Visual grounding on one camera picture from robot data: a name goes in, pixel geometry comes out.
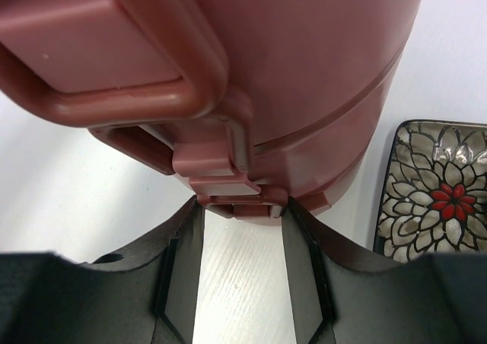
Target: white background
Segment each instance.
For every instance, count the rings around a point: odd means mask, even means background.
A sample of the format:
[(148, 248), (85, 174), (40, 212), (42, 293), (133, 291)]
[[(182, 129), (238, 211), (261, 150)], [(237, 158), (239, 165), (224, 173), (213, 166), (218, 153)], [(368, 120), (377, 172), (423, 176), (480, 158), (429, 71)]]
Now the white background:
[[(352, 188), (320, 218), (371, 247), (395, 128), (405, 119), (487, 123), (487, 2), (423, 0)], [(0, 250), (92, 261), (172, 215), (191, 192), (0, 94)], [(194, 343), (294, 343), (278, 221), (207, 214)]]

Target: ceramic bowl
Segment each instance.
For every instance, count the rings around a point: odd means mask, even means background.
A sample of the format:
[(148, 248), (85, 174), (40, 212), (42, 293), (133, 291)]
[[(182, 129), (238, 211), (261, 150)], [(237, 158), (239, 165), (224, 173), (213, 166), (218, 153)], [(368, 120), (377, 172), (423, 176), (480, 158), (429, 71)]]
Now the ceramic bowl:
[(406, 121), (394, 138), (374, 250), (400, 262), (487, 250), (487, 126)]

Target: red flower center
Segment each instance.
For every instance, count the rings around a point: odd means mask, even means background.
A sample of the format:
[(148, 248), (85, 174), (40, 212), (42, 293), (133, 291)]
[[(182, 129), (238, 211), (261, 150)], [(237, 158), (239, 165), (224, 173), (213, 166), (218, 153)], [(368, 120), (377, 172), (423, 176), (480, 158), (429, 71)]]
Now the red flower center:
[(445, 221), (453, 217), (458, 221), (466, 221), (467, 214), (475, 212), (473, 204), (477, 198), (468, 196), (463, 184), (459, 183), (452, 189), (448, 184), (441, 183), (440, 189), (432, 190), (430, 196), (434, 200), (431, 207), (440, 211)]

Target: maroon plastic container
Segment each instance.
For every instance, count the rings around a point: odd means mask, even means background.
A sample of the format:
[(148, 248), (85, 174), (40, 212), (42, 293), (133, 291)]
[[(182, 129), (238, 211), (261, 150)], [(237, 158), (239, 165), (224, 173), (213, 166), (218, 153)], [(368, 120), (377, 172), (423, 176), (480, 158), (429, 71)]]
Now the maroon plastic container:
[(347, 190), (420, 0), (0, 0), (0, 88), (226, 216)]

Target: flower pattern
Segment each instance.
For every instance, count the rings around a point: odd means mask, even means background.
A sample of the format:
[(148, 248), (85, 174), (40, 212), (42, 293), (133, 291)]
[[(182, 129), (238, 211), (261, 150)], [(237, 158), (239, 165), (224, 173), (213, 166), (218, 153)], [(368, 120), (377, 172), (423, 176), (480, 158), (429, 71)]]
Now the flower pattern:
[(384, 255), (487, 250), (487, 136), (481, 126), (410, 121), (397, 130), (379, 211)]

